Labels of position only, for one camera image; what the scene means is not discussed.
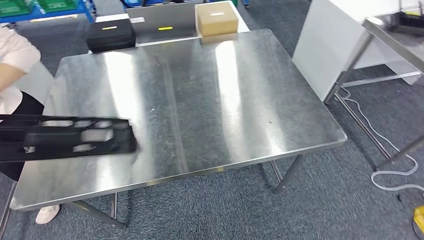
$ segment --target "stainless steel table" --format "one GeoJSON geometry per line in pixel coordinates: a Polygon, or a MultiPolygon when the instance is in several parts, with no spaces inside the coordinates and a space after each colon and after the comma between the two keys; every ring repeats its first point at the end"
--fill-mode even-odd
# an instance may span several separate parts
{"type": "Polygon", "coordinates": [[[363,84],[370,84],[376,82],[382,82],[387,80],[405,78],[410,76],[422,75],[424,73],[424,37],[417,35],[402,34],[390,31],[391,28],[391,15],[382,15],[378,17],[370,17],[365,20],[362,25],[366,29],[365,35],[361,38],[356,48],[356,51],[352,53],[352,59],[348,63],[345,71],[341,72],[337,82],[334,84],[330,93],[325,99],[326,103],[335,97],[340,103],[346,108],[348,113],[353,117],[355,122],[360,126],[360,128],[367,134],[371,141],[375,144],[378,150],[386,158],[386,161],[379,164],[377,167],[374,167],[376,171],[378,168],[381,168],[393,161],[402,159],[405,154],[417,149],[418,147],[424,145],[424,136],[418,138],[410,145],[405,147],[395,156],[391,156],[388,151],[383,147],[383,145],[378,141],[374,134],[369,130],[369,128],[362,122],[362,120],[355,114],[355,112],[347,105],[343,98],[339,95],[340,88],[347,88],[352,86],[358,86],[363,84]],[[393,49],[396,53],[402,56],[405,60],[411,63],[418,71],[405,73],[402,75],[392,75],[392,76],[383,76],[376,77],[367,80],[358,80],[350,81],[349,76],[352,73],[356,63],[361,58],[368,45],[371,43],[373,38],[377,38],[393,49]]]}
{"type": "Polygon", "coordinates": [[[27,162],[10,207],[73,202],[119,228],[116,195],[112,217],[81,200],[270,161],[281,190],[347,139],[270,30],[66,57],[44,113],[130,119],[141,150],[27,162]]]}

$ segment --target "person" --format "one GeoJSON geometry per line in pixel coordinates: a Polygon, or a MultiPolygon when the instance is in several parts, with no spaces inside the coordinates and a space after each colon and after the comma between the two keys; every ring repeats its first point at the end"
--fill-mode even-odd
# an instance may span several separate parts
{"type": "MultiPolygon", "coordinates": [[[[40,61],[41,55],[25,37],[0,26],[0,114],[41,115],[44,105],[14,83],[28,74],[32,66],[40,61]]],[[[11,120],[0,120],[0,125],[16,125],[11,120]]],[[[0,132],[3,142],[23,142],[25,134],[0,132]]],[[[24,162],[0,163],[0,172],[14,181],[21,176],[24,162]]],[[[59,212],[59,205],[43,207],[35,219],[37,224],[50,222],[59,212]]]]}

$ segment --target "white label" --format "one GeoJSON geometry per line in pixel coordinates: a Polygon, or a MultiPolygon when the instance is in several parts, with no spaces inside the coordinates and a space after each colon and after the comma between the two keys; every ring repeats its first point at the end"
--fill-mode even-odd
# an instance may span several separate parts
{"type": "Polygon", "coordinates": [[[136,23],[144,23],[145,22],[145,18],[144,17],[135,17],[135,18],[130,18],[129,19],[131,21],[132,24],[136,24],[136,23]]]}
{"type": "Polygon", "coordinates": [[[222,12],[222,11],[219,11],[219,12],[212,12],[210,15],[211,16],[221,16],[221,15],[225,15],[225,13],[222,12]]]}

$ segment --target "cardboard box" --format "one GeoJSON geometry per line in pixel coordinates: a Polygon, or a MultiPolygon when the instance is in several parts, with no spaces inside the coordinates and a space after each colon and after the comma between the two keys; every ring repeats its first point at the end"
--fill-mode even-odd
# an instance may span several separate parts
{"type": "Polygon", "coordinates": [[[202,37],[237,33],[239,19],[228,2],[198,5],[196,11],[202,37]]]}

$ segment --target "white shirt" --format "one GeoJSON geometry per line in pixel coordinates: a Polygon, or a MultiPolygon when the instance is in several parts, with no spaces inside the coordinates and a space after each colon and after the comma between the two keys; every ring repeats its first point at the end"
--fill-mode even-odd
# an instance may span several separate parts
{"type": "MultiPolygon", "coordinates": [[[[0,27],[0,63],[29,73],[31,67],[38,61],[40,52],[25,37],[8,28],[0,27]]],[[[15,86],[10,86],[0,92],[0,114],[12,114],[21,102],[21,91],[15,86]]]]}

